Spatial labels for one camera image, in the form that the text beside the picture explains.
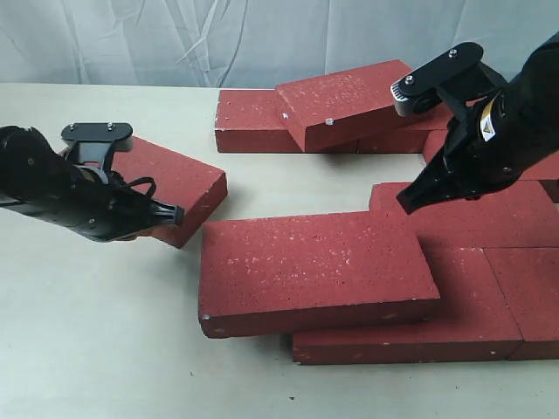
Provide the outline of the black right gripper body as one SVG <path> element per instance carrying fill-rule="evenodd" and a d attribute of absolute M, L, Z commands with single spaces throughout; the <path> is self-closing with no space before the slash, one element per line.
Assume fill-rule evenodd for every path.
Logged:
<path fill-rule="evenodd" d="M 512 186 L 557 151 L 557 97 L 531 103 L 498 93 L 449 123 L 443 147 L 397 201 L 411 214 L 434 204 L 476 200 Z"/>

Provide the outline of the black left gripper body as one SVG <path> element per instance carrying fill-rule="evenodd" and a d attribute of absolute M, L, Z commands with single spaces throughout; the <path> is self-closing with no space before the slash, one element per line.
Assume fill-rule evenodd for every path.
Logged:
<path fill-rule="evenodd" d="M 153 178 L 125 182 L 112 170 L 112 181 L 101 184 L 66 161 L 62 152 L 55 152 L 35 127 L 2 127 L 2 209 L 95 242 L 130 240 L 182 223 L 182 208 L 154 198 Z"/>

